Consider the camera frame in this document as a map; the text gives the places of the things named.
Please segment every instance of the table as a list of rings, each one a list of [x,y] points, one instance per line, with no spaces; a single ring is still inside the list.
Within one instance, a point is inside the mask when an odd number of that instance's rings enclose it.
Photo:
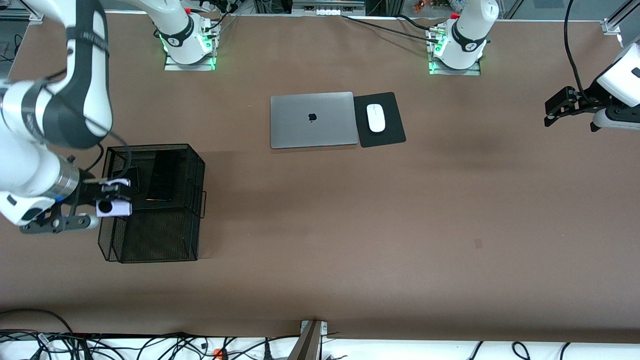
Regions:
[[[483,75],[452,77],[428,74],[421,41],[339,17],[241,17],[214,72],[165,72],[146,15],[108,21],[115,131],[207,164],[201,259],[107,263],[97,231],[2,221],[0,307],[79,332],[275,336],[319,317],[347,338],[640,336],[640,134],[592,134],[589,115],[543,127],[574,84],[560,22],[496,23]],[[596,22],[570,37],[585,84],[620,51]],[[64,44],[59,25],[30,26],[11,77],[61,69]],[[269,148],[272,95],[338,91],[395,92],[407,142]]]

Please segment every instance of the laptop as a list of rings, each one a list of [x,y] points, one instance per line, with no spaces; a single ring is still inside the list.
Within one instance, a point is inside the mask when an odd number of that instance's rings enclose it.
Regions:
[[[353,93],[271,97],[271,148],[355,145]]]

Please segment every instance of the white mouse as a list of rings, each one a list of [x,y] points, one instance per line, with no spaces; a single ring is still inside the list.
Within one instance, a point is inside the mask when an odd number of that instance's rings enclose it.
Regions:
[[[382,105],[367,105],[367,119],[369,119],[369,129],[374,133],[379,133],[385,129],[385,112],[382,110]]]

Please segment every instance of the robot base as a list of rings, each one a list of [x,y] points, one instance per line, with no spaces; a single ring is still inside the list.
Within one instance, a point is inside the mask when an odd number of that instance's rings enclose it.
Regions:
[[[467,75],[467,76],[479,76],[480,73],[480,61],[476,61],[473,66],[468,69],[458,70],[452,69],[445,65],[441,59],[437,58],[434,53],[439,50],[438,47],[442,46],[442,43],[446,40],[447,28],[445,23],[432,26],[429,30],[425,31],[427,38],[436,39],[439,43],[434,44],[427,42],[427,58],[429,60],[429,73],[440,75]]]
[[[200,17],[200,26],[208,28],[214,25],[212,20]],[[211,50],[208,53],[203,54],[202,59],[192,64],[183,64],[175,61],[167,52],[166,44],[164,44],[164,51],[167,53],[164,60],[164,69],[169,71],[213,71],[216,70],[216,60],[218,56],[218,46],[220,44],[220,31],[222,25],[218,24],[211,28],[209,31],[203,33],[202,43],[203,49]]]

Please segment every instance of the cable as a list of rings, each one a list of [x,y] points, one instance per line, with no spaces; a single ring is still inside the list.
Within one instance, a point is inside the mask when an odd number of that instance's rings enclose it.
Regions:
[[[22,41],[23,41],[23,37],[20,34],[15,34],[13,36],[13,58],[15,59],[15,56],[18,55],[18,49],[20,49],[20,45],[22,45]]]
[[[169,333],[169,334],[164,334],[164,335],[160,335],[160,336],[156,336],[156,337],[150,338],[149,340],[147,340],[147,342],[142,344],[142,347],[140,348],[140,351],[138,352],[138,356],[136,356],[136,360],[140,360],[140,355],[142,355],[142,352],[144,351],[145,348],[151,346],[151,344],[150,344],[151,341],[154,341],[156,339],[163,338],[163,337],[165,338],[165,339],[163,339],[163,341],[164,341],[164,340],[170,339],[169,336],[176,336],[176,335],[179,335],[179,334],[180,334],[179,332],[172,332],[172,333]]]
[[[176,338],[176,340],[177,340],[177,341],[175,342],[175,345],[174,345],[174,346],[172,346],[172,347],[170,347],[170,348],[168,348],[168,349],[166,349],[166,351],[165,351],[165,352],[163,352],[163,353],[162,353],[162,355],[160,355],[160,356],[158,357],[158,360],[162,360],[162,358],[163,358],[166,354],[168,354],[168,353],[169,353],[169,351],[174,351],[173,356],[175,356],[176,349],[178,348],[178,345],[180,345],[180,343],[182,342],[182,340],[180,340],[180,339],[178,339],[178,338]]]
[[[51,89],[49,89],[49,87],[47,85],[43,86],[43,89],[48,92],[49,94],[51,94],[51,96],[56,96],[56,94],[53,93],[53,91],[51,91]],[[116,176],[111,176],[108,180],[113,180],[113,179],[119,179],[121,177],[123,177],[127,171],[129,171],[129,168],[131,168],[131,158],[133,157],[133,154],[131,153],[131,148],[129,147],[129,144],[127,144],[127,142],[118,134],[116,134],[114,131],[107,129],[106,127],[104,127],[102,124],[100,124],[99,122],[85,116],[84,114],[82,114],[80,111],[76,110],[73,106],[71,106],[65,99],[64,97],[57,95],[56,98],[58,100],[60,100],[60,102],[62,103],[62,105],[64,105],[67,109],[69,109],[69,111],[71,111],[72,113],[74,113],[75,116],[77,117],[83,117],[86,121],[90,122],[92,125],[94,125],[95,127],[99,128],[100,130],[104,131],[105,133],[107,133],[109,136],[111,136],[112,138],[114,138],[115,140],[117,140],[118,142],[120,142],[122,144],[122,146],[125,148],[125,150],[127,151],[127,161],[125,163],[124,168],[122,169],[122,171],[120,171],[120,173]]]
[[[348,17],[345,15],[341,15],[343,18],[345,19],[349,19],[351,21],[355,21],[355,22],[359,22],[361,24],[365,24],[365,25],[369,25],[369,26],[373,26],[374,28],[378,28],[378,29],[382,29],[382,30],[387,30],[387,31],[391,31],[392,33],[396,33],[396,34],[400,34],[400,35],[404,35],[406,37],[411,37],[411,38],[416,38],[418,40],[423,40],[423,41],[427,41],[427,42],[432,42],[434,44],[436,44],[438,41],[436,39],[430,39],[430,38],[425,38],[425,37],[419,37],[417,35],[412,35],[412,34],[407,34],[407,33],[403,33],[402,31],[398,31],[398,30],[393,30],[393,29],[389,29],[389,28],[385,28],[384,26],[380,26],[380,25],[375,25],[375,24],[371,24],[370,22],[366,22],[366,21],[362,21],[362,20],[358,20],[358,19],[354,19],[352,17]]]
[[[266,341],[264,343],[264,360],[273,360],[273,356],[271,356],[271,345],[269,345],[269,338],[264,339]],[[322,359],[322,344],[320,344],[320,359]]]
[[[520,355],[520,353],[518,352],[518,350],[516,350],[516,345],[520,345],[520,346],[524,349],[524,352],[525,352],[525,354],[527,354],[527,357],[524,357],[524,356]],[[527,347],[526,347],[526,346],[524,346],[524,344],[523,344],[523,343],[521,343],[521,342],[519,342],[519,341],[516,341],[516,342],[512,343],[512,344],[511,344],[511,350],[512,350],[512,351],[513,351],[513,353],[514,353],[517,357],[519,357],[520,359],[522,359],[522,360],[531,360],[531,356],[529,355],[529,349],[527,349]]]
[[[560,360],[564,360],[564,351],[569,345],[571,345],[571,343],[564,343],[562,349],[560,349]]]
[[[96,351],[95,353],[96,354],[100,354],[100,355],[102,355],[104,357],[108,357],[108,358],[110,358],[110,360],[116,360],[113,356],[107,355],[107,354],[105,354],[103,352]]]
[[[415,26],[416,28],[419,28],[422,30],[429,30],[428,27],[418,24],[417,22],[413,21],[409,16],[403,15],[401,13],[394,15],[394,17],[399,17],[401,19],[407,20],[411,25]]]
[[[0,312],[0,316],[6,315],[6,314],[10,314],[10,313],[43,313],[43,314],[51,315],[51,316],[55,317],[58,321],[60,321],[62,323],[62,325],[65,326],[65,328],[67,328],[67,330],[69,331],[69,334],[71,334],[72,336],[76,335],[74,333],[74,331],[71,329],[71,326],[69,326],[69,324],[65,321],[65,319],[63,319],[62,316],[54,313],[53,311],[43,310],[43,309],[20,308],[20,309],[11,309],[11,310],[2,311],[2,312]],[[81,345],[82,345],[82,348],[84,350],[86,359],[91,359],[91,354],[89,353],[89,349],[88,349],[88,346],[87,346],[86,342],[85,341],[82,342]],[[76,350],[76,356],[77,356],[77,358],[79,360],[80,355],[79,355],[79,351],[77,351],[77,350]]]
[[[476,344],[476,348],[474,349],[473,354],[471,354],[471,356],[469,357],[469,360],[474,360],[476,358],[476,355],[478,355],[478,350],[480,350],[480,347],[483,343],[484,341],[478,341],[478,344]]]
[[[204,350],[204,352],[201,352],[196,346],[194,346],[194,344],[192,344],[191,342],[196,340],[197,338],[191,338],[191,340],[188,340],[187,338],[181,338],[180,342],[184,342],[184,345],[180,345],[180,347],[178,347],[178,343],[175,345],[175,350],[173,351],[173,353],[171,354],[171,357],[169,357],[169,360],[175,360],[175,356],[178,354],[178,352],[180,350],[182,350],[183,348],[187,348],[187,350],[193,351],[197,354],[200,355],[200,360],[204,359],[204,357],[207,355],[207,350],[209,349],[209,342],[206,341],[205,339],[205,343],[207,345],[207,348]]]
[[[220,25],[222,23],[222,20],[224,20],[225,17],[227,17],[228,14],[229,14],[228,12],[222,14],[222,16],[220,17],[220,20],[218,20],[218,22],[215,25],[211,26],[210,28],[205,28],[204,31],[209,31],[211,29],[215,29],[216,26],[218,26],[218,25]]]
[[[377,4],[375,4],[375,5],[373,6],[373,8],[371,9],[371,11],[369,11],[369,12],[367,13],[367,16],[371,15],[371,13],[372,13],[373,11],[375,11],[375,10],[376,10],[376,8],[377,8],[378,6],[380,6],[380,4],[381,4],[381,3],[382,3],[382,0],[378,1],[378,3],[377,3]]]
[[[569,58],[569,63],[571,64],[571,69],[573,70],[573,76],[575,77],[576,84],[578,84],[578,90],[580,91],[581,96],[585,100],[587,100],[589,104],[593,104],[591,102],[591,99],[589,99],[584,93],[582,81],[580,80],[580,75],[578,74],[578,66],[576,66],[575,61],[573,60],[573,55],[571,54],[571,49],[569,49],[569,14],[571,13],[572,5],[573,0],[569,0],[569,3],[566,6],[566,14],[564,15],[564,50],[566,51],[567,58]]]
[[[161,342],[166,341],[168,339],[170,339],[170,338],[161,339],[157,343],[148,344],[146,347],[152,347],[152,346],[160,344]],[[101,342],[101,340],[104,340],[104,339],[99,339],[99,340],[88,339],[88,341],[92,341],[92,342],[94,342],[96,344],[102,345],[101,347],[98,347],[98,346],[92,347],[92,349],[96,349],[96,350],[100,350],[100,349],[112,350],[113,349],[113,350],[138,350],[138,351],[140,351],[140,350],[144,350],[144,348],[145,348],[145,347],[135,348],[135,347],[111,347],[111,346],[107,347],[107,345],[105,343]]]
[[[102,146],[101,143],[98,143],[96,146],[100,148],[100,155],[98,155],[98,158],[91,165],[89,165],[89,167],[87,167],[84,170],[86,172],[91,171],[91,169],[93,169],[95,165],[98,165],[98,163],[100,162],[100,160],[102,160],[102,157],[104,156],[104,146]]]
[[[262,346],[262,345],[264,345],[264,344],[266,344],[266,343],[269,343],[269,342],[271,342],[271,341],[280,340],[280,339],[288,339],[288,338],[298,338],[298,337],[300,337],[300,335],[286,335],[286,336],[278,336],[277,338],[267,339],[267,340],[265,340],[265,341],[262,341],[262,342],[260,342],[260,343],[257,343],[256,345],[254,345],[254,346],[252,346],[252,347],[250,347],[250,348],[247,348],[247,349],[246,349],[246,350],[244,350],[244,351],[241,351],[238,355],[234,356],[234,358],[233,358],[233,359],[231,359],[231,360],[236,360],[238,357],[241,357],[242,355],[245,355],[245,354],[246,354],[246,353],[248,353],[249,351],[251,351],[251,350],[253,350],[253,349],[255,349],[255,348],[259,347],[259,346]]]
[[[67,328],[67,331],[71,335],[75,335],[74,331],[71,330],[71,326],[69,326],[69,324],[65,321],[65,319],[63,319],[62,316],[54,313],[53,311],[42,310],[42,309],[31,309],[31,308],[26,308],[25,307],[25,308],[20,308],[20,309],[11,309],[11,310],[2,311],[0,313],[0,316],[6,315],[6,314],[10,314],[10,313],[43,313],[43,314],[51,315],[51,316],[55,317],[56,319],[58,319],[58,321],[60,321],[62,323],[62,325],[64,325]]]
[[[95,340],[90,340],[90,341],[93,341],[93,342],[94,342],[94,343],[96,343],[97,345],[98,345],[98,344],[99,344],[99,345],[102,345],[101,347],[92,347],[92,348],[91,348],[91,354],[92,354],[94,351],[96,351],[96,350],[102,350],[102,349],[104,349],[104,350],[110,350],[110,351],[114,352],[114,353],[115,353],[115,354],[120,358],[120,360],[125,360],[124,356],[122,356],[122,354],[120,354],[120,353],[119,353],[115,348],[111,347],[110,345],[107,345],[107,344],[105,344],[105,343],[101,343],[101,342],[100,342],[100,340],[97,340],[97,341],[95,341]]]

